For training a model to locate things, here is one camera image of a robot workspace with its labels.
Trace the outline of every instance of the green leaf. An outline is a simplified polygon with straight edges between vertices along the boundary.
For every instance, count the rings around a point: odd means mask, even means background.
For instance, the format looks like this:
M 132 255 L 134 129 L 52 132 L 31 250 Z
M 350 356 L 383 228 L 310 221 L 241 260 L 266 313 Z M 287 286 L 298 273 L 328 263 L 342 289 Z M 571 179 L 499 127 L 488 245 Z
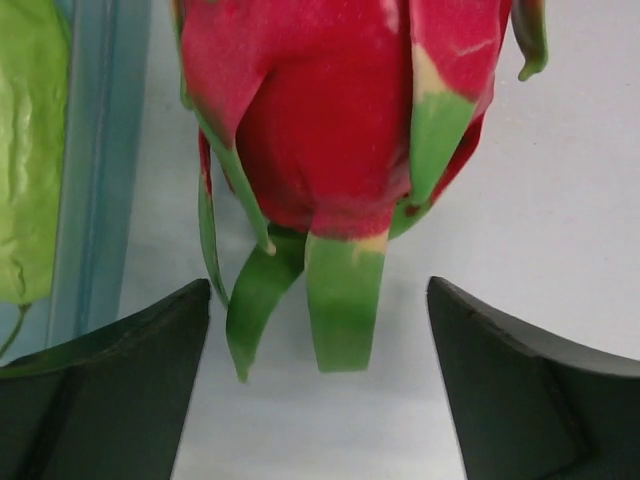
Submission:
M 198 185 L 198 219 L 200 221 L 200 245 L 207 272 L 211 278 L 213 288 L 225 307 L 229 305 L 229 296 L 224 288 L 220 264 L 218 262 L 218 247 L 216 240 L 215 214 L 213 198 L 207 192 L 204 175 L 200 175 Z
M 386 246 L 386 233 L 362 241 L 308 235 L 307 296 L 321 372 L 369 366 Z
M 240 271 L 227 312 L 227 342 L 238 378 L 246 382 L 269 317 L 304 270 L 306 235 L 269 226 L 276 254 L 256 247 Z

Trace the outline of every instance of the green stem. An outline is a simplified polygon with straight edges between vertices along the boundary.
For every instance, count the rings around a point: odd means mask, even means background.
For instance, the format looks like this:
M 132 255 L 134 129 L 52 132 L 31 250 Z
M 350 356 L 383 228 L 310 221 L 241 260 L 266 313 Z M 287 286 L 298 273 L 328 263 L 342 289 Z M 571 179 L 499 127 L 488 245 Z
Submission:
M 27 312 L 29 311 L 30 308 L 31 308 L 30 303 L 18 306 L 18 310 L 20 311 L 20 315 L 18 316 L 18 321 L 16 322 L 15 327 L 13 327 L 13 330 L 11 331 L 9 338 L 5 340 L 4 344 L 2 345 L 2 348 L 0 348 L 0 358 L 4 357 L 4 355 L 13 345 L 13 342 L 15 342 L 16 338 L 18 338 L 18 335 L 22 331 L 24 319 L 27 316 Z

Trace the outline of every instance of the dragon fruit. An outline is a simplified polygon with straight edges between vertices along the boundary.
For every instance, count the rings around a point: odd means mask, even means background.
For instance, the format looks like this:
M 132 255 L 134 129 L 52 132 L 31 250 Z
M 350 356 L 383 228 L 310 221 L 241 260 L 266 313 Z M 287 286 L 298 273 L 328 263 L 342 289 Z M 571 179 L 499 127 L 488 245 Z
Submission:
M 246 381 L 280 298 L 304 272 L 318 368 L 367 368 L 387 244 L 480 140 L 509 16 L 547 62 L 544 0 L 172 0 L 182 99 L 199 125 L 205 262 Z M 257 236 L 229 298 L 210 151 Z

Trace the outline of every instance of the blue plastic edge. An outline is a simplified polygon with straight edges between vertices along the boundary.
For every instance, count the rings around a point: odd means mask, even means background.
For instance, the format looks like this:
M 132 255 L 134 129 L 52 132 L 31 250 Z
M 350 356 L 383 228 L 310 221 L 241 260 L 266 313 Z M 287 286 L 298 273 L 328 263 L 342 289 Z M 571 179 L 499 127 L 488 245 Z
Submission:
M 144 104 L 151 0 L 60 0 L 73 52 L 45 347 L 117 319 Z

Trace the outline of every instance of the white backdrop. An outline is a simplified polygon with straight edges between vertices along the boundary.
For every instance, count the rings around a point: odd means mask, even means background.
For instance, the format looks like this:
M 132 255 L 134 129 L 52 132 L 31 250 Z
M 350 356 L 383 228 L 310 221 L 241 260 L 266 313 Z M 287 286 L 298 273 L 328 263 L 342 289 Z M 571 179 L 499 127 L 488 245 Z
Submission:
M 206 276 L 197 127 L 179 101 L 168 2 L 155 1 L 122 315 Z M 392 244 L 370 370 L 317 373 L 298 285 L 241 385 L 214 300 L 175 480 L 462 480 L 425 308 L 431 275 L 640 359 L 640 4 L 548 4 L 547 70 L 518 82 L 522 58 L 508 35 L 481 147 L 430 215 Z M 230 286 L 253 237 L 217 186 Z

